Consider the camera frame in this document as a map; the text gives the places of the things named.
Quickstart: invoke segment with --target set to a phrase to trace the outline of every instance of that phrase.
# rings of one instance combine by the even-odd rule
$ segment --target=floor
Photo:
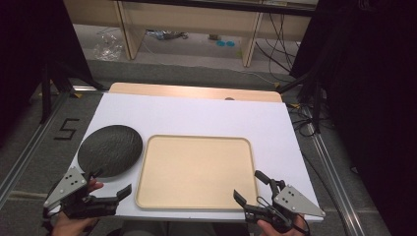
[[[188,33],[188,38],[175,38],[158,40],[151,35],[147,35],[140,52],[135,60],[127,60],[124,49],[120,52],[120,58],[116,63],[119,69],[117,72],[106,71],[109,68],[107,62],[97,60],[94,57],[94,48],[102,43],[102,37],[107,33],[112,34],[118,40],[120,45],[121,34],[119,29],[98,28],[88,26],[75,26],[80,44],[85,52],[86,58],[93,75],[96,78],[103,79],[104,84],[111,84],[117,81],[118,75],[124,76],[124,80],[134,80],[137,74],[129,74],[126,71],[134,70],[132,68],[151,68],[154,70],[156,78],[161,74],[172,73],[172,70],[165,70],[167,66],[180,66],[182,71],[187,71],[191,75],[202,75],[208,72],[209,75],[227,75],[224,82],[233,78],[234,82],[242,87],[256,87],[260,89],[273,89],[278,83],[285,84],[291,80],[287,76],[287,71],[270,63],[269,59],[261,52],[259,48],[254,51],[252,63],[249,68],[242,66],[240,41],[239,38],[226,35],[221,36],[224,42],[233,41],[234,46],[220,46],[215,40],[210,40],[208,35]],[[297,54],[298,42],[285,42],[287,53],[295,56]],[[272,46],[275,45],[274,40],[266,41],[258,39],[258,44],[262,50],[271,55]],[[282,50],[280,43],[276,47]],[[287,58],[283,53],[273,52],[272,56],[284,67],[289,68]],[[283,100],[287,103],[296,103],[295,95],[298,88],[283,94]],[[100,100],[100,95],[96,93],[86,93],[83,96],[84,101],[79,99],[69,99],[63,109],[60,110],[59,119],[73,117],[76,111],[78,116],[92,117],[93,107]],[[91,106],[91,109],[80,110],[80,105]],[[17,122],[15,132],[11,134],[10,139],[0,149],[1,155],[1,171],[0,181],[3,181],[8,171],[13,167],[16,159],[25,151],[26,144],[30,141],[31,134],[37,128],[37,121],[40,119],[41,97],[38,91],[33,95],[31,106],[25,111],[21,117],[21,121]],[[305,119],[304,113],[300,113],[298,109],[289,109],[290,117],[293,122]],[[80,132],[75,134],[74,141],[65,145],[60,143],[59,149],[54,149],[57,143],[54,143],[56,132],[59,131],[62,123],[52,123],[49,128],[49,134],[42,140],[43,145],[39,145],[38,151],[32,155],[32,161],[25,166],[22,176],[18,177],[16,187],[14,187],[7,202],[0,210],[0,235],[42,235],[44,230],[39,228],[39,216],[41,214],[41,205],[46,196],[48,186],[44,183],[52,183],[53,179],[61,176],[62,169],[68,166],[68,160],[71,154],[78,148],[79,141],[83,138],[83,130],[89,125],[89,119],[82,120],[77,126]],[[321,123],[321,138],[326,144],[327,152],[333,161],[334,168],[342,182],[343,189],[347,193],[347,197],[353,205],[355,213],[359,217],[363,232],[352,233],[352,235],[389,235],[384,222],[378,214],[372,200],[369,198],[365,187],[363,186],[360,176],[351,171],[349,156],[343,147],[342,141],[338,138],[337,131],[331,124],[331,120]],[[332,198],[334,194],[331,192],[332,183],[328,178],[328,173],[324,169],[323,161],[318,153],[317,146],[312,137],[305,137],[309,130],[307,126],[296,130],[297,139],[300,149],[306,153],[306,166],[310,174],[313,187],[320,204],[328,216],[322,223],[312,223],[311,228],[313,235],[346,235],[341,217],[338,213],[338,207],[334,205]],[[61,158],[50,161],[47,156],[54,155]],[[26,215],[30,215],[27,220],[22,220]],[[119,219],[102,219],[91,235],[106,235],[110,231],[117,229],[121,225]],[[254,225],[249,225],[250,231],[259,234],[260,230]]]

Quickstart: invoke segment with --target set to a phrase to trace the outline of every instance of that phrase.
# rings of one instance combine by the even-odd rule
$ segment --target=cabinet
[[[256,38],[276,39],[270,17],[263,13],[106,0],[64,3],[73,24],[120,28],[129,59],[136,58],[146,30],[239,36],[245,67],[251,64]],[[280,27],[280,15],[271,16]],[[284,39],[301,41],[309,22],[309,17],[285,16]]]

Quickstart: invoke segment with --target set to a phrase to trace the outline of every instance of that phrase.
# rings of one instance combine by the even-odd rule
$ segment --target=blue object
[[[218,40],[215,44],[217,44],[217,46],[224,46],[226,43],[222,40]]]
[[[234,41],[227,41],[226,42],[226,45],[227,46],[234,46]]]

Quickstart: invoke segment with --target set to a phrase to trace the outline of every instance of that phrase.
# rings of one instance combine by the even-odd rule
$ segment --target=plastic bag
[[[108,32],[101,39],[102,42],[94,47],[94,57],[103,61],[118,61],[123,48],[122,42]]]
[[[177,37],[182,37],[183,39],[188,38],[188,34],[186,32],[164,31],[164,30],[147,30],[147,35],[156,37],[156,39],[158,40],[173,39]]]

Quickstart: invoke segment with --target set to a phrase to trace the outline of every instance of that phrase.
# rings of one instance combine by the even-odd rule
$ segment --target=gray floor
[[[236,42],[234,47],[219,47],[202,34],[190,34],[188,39],[177,38],[163,41],[147,36],[146,44],[144,44],[146,47],[141,48],[136,60],[126,60],[122,52],[118,62],[103,62],[93,58],[92,49],[100,42],[101,36],[97,33],[106,30],[117,35],[118,30],[82,26],[76,26],[76,29],[86,57],[89,59],[91,72],[94,78],[104,85],[109,86],[114,82],[132,82],[273,90],[274,83],[277,82],[277,79],[269,73],[268,60],[259,50],[254,53],[252,66],[242,67],[238,38],[228,37],[227,39]],[[260,45],[268,49],[263,39],[260,39]],[[296,54],[297,47],[294,42],[287,42],[287,47],[291,53]],[[277,58],[283,64],[286,63],[284,57]],[[286,72],[276,65],[272,65],[271,70],[279,79],[291,80],[285,75]],[[297,89],[285,93],[282,96],[284,101],[296,102]],[[69,97],[65,100],[12,194],[0,210],[0,235],[44,235],[44,229],[39,227],[43,198],[52,184],[66,172],[100,98],[99,92],[87,92],[80,98]],[[31,105],[17,121],[14,132],[0,149],[0,181],[6,178],[38,127],[40,108],[41,96],[36,92],[32,97]],[[293,121],[301,119],[296,112],[290,112],[290,116]],[[68,132],[60,131],[61,125],[67,118],[80,119],[78,122],[67,124],[68,128],[77,130],[74,137],[70,141],[55,140],[56,137],[68,135]],[[359,216],[365,234],[389,235],[360,176],[350,170],[349,156],[331,121],[324,121],[321,130],[328,153]],[[324,179],[322,183],[312,166],[306,162],[320,207],[328,214],[323,222],[311,223],[313,235],[345,235],[336,207],[324,187],[325,184],[330,188],[330,183],[313,140],[311,137],[303,137],[298,132],[296,135],[300,149]],[[91,235],[106,235],[119,228],[121,224],[121,219],[103,218]],[[250,230],[256,234],[260,233],[259,228],[254,225],[250,225]]]

